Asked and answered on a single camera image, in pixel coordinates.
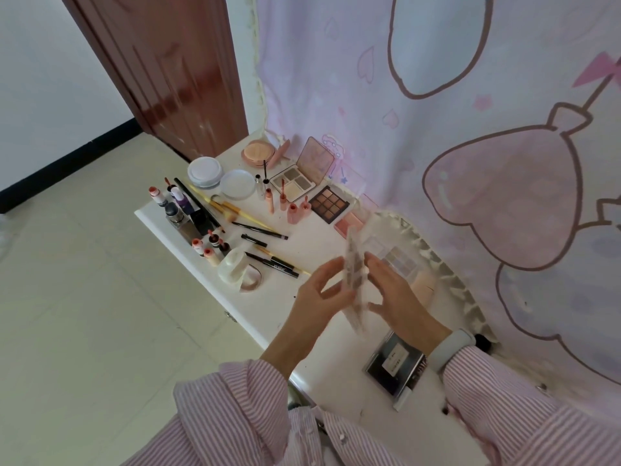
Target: contour palette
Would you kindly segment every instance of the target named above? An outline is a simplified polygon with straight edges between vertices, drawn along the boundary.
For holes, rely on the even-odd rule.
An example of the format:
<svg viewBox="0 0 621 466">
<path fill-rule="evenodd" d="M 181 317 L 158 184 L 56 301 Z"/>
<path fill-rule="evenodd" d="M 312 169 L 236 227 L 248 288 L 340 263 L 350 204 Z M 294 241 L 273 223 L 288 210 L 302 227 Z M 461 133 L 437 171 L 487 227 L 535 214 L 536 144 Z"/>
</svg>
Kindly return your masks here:
<svg viewBox="0 0 621 466">
<path fill-rule="evenodd" d="M 331 224 L 349 206 L 345 199 L 330 189 L 330 186 L 323 188 L 309 203 L 312 210 L 328 224 Z"/>
</svg>

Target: pink bow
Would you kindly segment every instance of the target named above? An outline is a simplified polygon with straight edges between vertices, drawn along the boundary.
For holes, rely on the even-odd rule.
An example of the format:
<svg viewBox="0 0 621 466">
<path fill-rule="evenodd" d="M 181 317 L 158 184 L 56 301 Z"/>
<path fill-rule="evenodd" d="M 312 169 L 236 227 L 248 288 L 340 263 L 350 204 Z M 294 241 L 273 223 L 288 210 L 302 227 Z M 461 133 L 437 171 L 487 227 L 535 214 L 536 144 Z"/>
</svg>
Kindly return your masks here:
<svg viewBox="0 0 621 466">
<path fill-rule="evenodd" d="M 584 69 L 573 86 L 584 85 L 609 75 L 612 75 L 617 85 L 621 87 L 621 65 L 616 64 L 612 57 L 608 55 L 608 52 L 601 52 L 597 54 L 589 66 Z"/>
</svg>

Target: curtain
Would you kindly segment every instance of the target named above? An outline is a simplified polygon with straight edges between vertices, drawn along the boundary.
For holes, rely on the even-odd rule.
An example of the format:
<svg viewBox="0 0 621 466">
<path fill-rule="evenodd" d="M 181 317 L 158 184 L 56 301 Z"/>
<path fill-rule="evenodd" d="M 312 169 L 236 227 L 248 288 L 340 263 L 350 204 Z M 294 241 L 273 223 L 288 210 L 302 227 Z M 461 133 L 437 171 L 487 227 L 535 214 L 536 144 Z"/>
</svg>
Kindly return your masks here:
<svg viewBox="0 0 621 466">
<path fill-rule="evenodd" d="M 621 419 L 621 0 L 256 0 L 267 129 L 406 216 L 501 343 Z"/>
</svg>

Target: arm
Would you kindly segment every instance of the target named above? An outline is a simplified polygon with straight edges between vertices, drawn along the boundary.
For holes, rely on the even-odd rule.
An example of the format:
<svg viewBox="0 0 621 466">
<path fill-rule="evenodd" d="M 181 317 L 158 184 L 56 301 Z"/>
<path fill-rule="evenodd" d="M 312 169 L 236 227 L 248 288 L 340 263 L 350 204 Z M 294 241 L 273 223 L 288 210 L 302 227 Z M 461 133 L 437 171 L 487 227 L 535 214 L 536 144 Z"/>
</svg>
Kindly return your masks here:
<svg viewBox="0 0 621 466">
<path fill-rule="evenodd" d="M 175 415 L 124 466 L 274 464 L 289 434 L 287 383 L 269 363 L 224 363 L 175 386 Z"/>
<path fill-rule="evenodd" d="M 299 291 L 283 328 L 258 361 L 224 363 L 220 372 L 175 386 L 178 414 L 124 466 L 275 464 L 291 426 L 287 379 L 330 319 L 351 304 L 340 283 L 343 258 L 320 266 Z"/>
<path fill-rule="evenodd" d="M 612 465 L 621 434 L 548 397 L 475 347 L 455 354 L 444 370 L 448 402 L 471 434 L 493 445 L 490 460 L 524 465 Z"/>
<path fill-rule="evenodd" d="M 429 356 L 449 336 L 418 302 L 408 283 L 367 253 L 369 280 L 383 296 L 378 313 L 408 344 Z M 475 347 L 456 353 L 444 369 L 446 397 L 494 464 L 613 464 L 621 435 L 577 409 L 542 394 Z"/>
</svg>

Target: beige floor tile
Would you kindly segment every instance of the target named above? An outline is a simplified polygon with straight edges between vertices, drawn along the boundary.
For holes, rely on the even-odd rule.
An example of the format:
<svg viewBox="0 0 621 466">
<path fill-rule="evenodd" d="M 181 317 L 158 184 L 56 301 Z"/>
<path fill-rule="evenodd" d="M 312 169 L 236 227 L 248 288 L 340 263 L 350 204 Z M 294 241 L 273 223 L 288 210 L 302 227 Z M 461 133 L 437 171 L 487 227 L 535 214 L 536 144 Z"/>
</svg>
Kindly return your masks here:
<svg viewBox="0 0 621 466">
<path fill-rule="evenodd" d="M 132 224 L 134 211 L 151 199 L 149 186 L 165 188 L 164 177 L 185 176 L 187 166 L 159 140 L 142 134 L 63 180 L 53 192 L 99 241 Z"/>
<path fill-rule="evenodd" d="M 216 363 L 256 360 L 263 350 L 242 327 L 228 319 L 209 339 L 207 353 Z"/>
<path fill-rule="evenodd" d="M 224 308 L 149 231 L 128 237 L 119 264 L 200 346 L 226 320 Z"/>
<path fill-rule="evenodd" d="M 0 261 L 0 345 L 110 261 L 45 193 L 8 216 L 16 236 Z"/>
<path fill-rule="evenodd" d="M 118 466 L 128 459 L 176 414 L 173 399 L 175 384 L 195 380 L 217 370 L 218 366 L 209 358 L 207 352 L 204 349 L 199 350 L 104 449 L 94 466 Z"/>
<path fill-rule="evenodd" d="M 33 464 L 89 464 L 198 350 L 108 263 L 0 351 L 0 412 Z"/>
</svg>

